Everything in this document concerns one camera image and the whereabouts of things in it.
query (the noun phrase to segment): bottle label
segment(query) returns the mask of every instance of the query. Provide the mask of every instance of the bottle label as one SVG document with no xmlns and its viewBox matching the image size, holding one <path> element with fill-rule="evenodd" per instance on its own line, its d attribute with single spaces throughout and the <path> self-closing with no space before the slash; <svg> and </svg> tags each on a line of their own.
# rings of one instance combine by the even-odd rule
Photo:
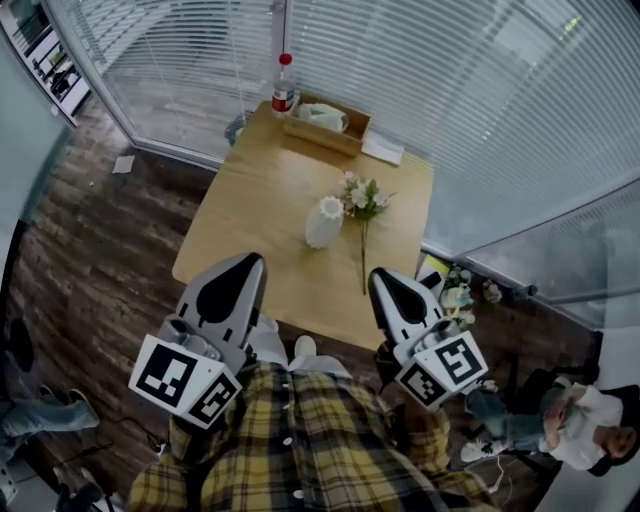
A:
<svg viewBox="0 0 640 512">
<path fill-rule="evenodd" d="M 293 105 L 294 91 L 273 90 L 271 98 L 271 107 L 276 112 L 288 112 Z"/>
</svg>

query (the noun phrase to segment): white vase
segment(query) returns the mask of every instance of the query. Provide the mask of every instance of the white vase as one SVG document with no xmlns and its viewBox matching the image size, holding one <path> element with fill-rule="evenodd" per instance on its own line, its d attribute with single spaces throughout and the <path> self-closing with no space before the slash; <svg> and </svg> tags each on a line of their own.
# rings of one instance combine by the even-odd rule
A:
<svg viewBox="0 0 640 512">
<path fill-rule="evenodd" d="M 323 197 L 307 217 L 304 237 L 310 247 L 324 249 L 340 233 L 344 207 L 337 197 Z"/>
</svg>

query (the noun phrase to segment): flower bouquet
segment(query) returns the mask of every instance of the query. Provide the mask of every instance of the flower bouquet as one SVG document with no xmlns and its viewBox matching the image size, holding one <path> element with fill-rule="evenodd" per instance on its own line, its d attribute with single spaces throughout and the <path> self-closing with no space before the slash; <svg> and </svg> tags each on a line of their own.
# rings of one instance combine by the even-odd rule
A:
<svg viewBox="0 0 640 512">
<path fill-rule="evenodd" d="M 355 217 L 360 225 L 362 294 L 366 295 L 367 282 L 365 271 L 369 221 L 389 206 L 390 196 L 380 190 L 376 180 L 363 180 L 352 172 L 346 172 L 344 174 L 340 185 L 342 186 L 340 199 L 344 204 L 345 214 L 349 217 Z"/>
</svg>

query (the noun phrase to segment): wooden table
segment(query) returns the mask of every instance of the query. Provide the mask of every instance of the wooden table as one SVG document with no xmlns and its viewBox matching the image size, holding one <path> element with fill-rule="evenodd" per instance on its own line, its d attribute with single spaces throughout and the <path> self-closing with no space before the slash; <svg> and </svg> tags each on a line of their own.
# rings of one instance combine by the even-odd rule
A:
<svg viewBox="0 0 640 512">
<path fill-rule="evenodd" d="M 405 154 L 399 167 L 367 155 L 349 158 L 287 136 L 269 103 L 257 109 L 213 180 L 173 267 L 188 283 L 230 256 L 255 251 L 267 263 L 262 312 L 318 334 L 375 350 L 383 337 L 360 285 L 360 235 L 345 219 L 325 250 L 304 242 L 307 214 L 339 190 L 342 173 L 375 178 L 394 193 L 371 221 L 367 276 L 388 267 L 413 276 L 431 198 L 431 167 Z"/>
</svg>

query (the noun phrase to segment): white paper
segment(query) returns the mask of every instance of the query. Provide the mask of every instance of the white paper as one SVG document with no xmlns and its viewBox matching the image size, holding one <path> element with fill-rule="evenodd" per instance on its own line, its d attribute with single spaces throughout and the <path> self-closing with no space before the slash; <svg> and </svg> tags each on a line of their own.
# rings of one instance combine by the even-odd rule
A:
<svg viewBox="0 0 640 512">
<path fill-rule="evenodd" d="M 119 156 L 116 160 L 116 165 L 113 166 L 111 174 L 125 174 L 131 172 L 131 166 L 133 165 L 133 159 L 135 156 Z"/>
<path fill-rule="evenodd" d="M 393 165 L 400 165 L 404 146 L 394 144 L 379 133 L 369 130 L 362 145 L 362 152 Z"/>
</svg>

